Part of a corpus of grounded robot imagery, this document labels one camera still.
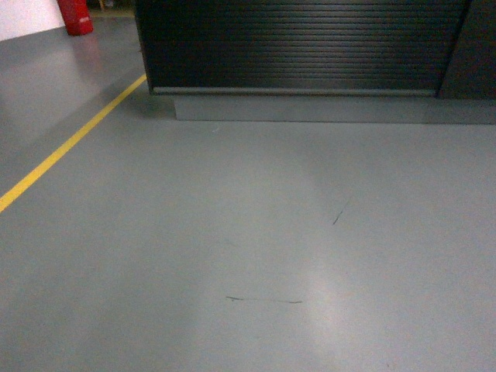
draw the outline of floor scratch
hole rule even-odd
[[[239,298],[239,297],[231,297],[226,296],[231,301],[266,301],[266,302],[282,302],[285,304],[302,304],[303,301],[284,301],[284,300],[273,300],[270,298]]]
[[[341,209],[341,212],[338,213],[336,219],[334,220],[334,222],[332,223],[332,225],[334,226],[336,224],[336,222],[338,222],[338,219],[339,217],[341,217],[342,213],[344,212],[344,210],[346,209],[346,207],[348,206],[348,204],[350,203],[351,201],[351,198],[348,199],[348,201],[346,202],[346,204],[344,205],[343,209]]]

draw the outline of black roller shutter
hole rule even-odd
[[[136,3],[136,19],[154,92],[433,95],[465,6],[464,0],[148,0]]]

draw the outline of fire extinguisher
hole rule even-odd
[[[86,0],[57,0],[57,3],[69,35],[79,36],[93,31]]]

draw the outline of yellow floor line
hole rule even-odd
[[[125,91],[117,96],[112,102],[106,105],[98,114],[84,124],[70,139],[62,146],[52,152],[38,167],[31,170],[21,181],[13,188],[7,191],[0,198],[0,213],[9,207],[19,196],[22,195],[29,187],[31,187],[38,179],[43,176],[57,161],[59,161],[76,143],[86,136],[93,128],[97,126],[103,118],[105,118],[115,107],[124,101],[128,95],[138,88],[146,80],[146,75],[143,75],[134,83],[132,83]]]

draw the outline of epoxy floor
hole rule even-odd
[[[105,22],[82,59],[0,53],[2,194],[143,73]],[[495,145],[178,122],[142,85],[0,215],[0,370],[492,372]]]

